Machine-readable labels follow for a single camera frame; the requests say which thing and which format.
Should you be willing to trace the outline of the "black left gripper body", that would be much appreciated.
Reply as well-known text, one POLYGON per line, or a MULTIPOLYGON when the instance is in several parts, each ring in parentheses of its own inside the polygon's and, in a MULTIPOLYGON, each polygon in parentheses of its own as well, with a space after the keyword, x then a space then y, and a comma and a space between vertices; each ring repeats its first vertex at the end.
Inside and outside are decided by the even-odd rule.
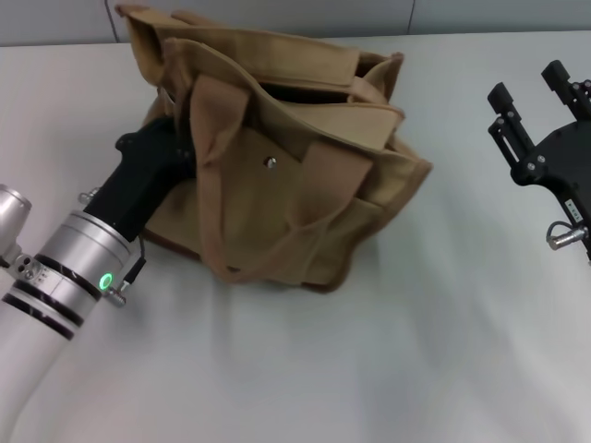
POLYGON ((121 161, 84 211, 132 242, 174 187, 195 177, 195 151, 171 117, 124 134, 115 148, 121 161))

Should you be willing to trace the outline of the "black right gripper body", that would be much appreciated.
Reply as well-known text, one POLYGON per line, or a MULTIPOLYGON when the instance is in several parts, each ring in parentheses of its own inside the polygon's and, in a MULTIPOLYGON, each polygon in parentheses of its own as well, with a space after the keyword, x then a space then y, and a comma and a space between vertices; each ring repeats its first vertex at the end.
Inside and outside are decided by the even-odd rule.
POLYGON ((519 186, 542 186, 574 229, 590 229, 590 123, 574 122, 544 138, 511 168, 519 186))

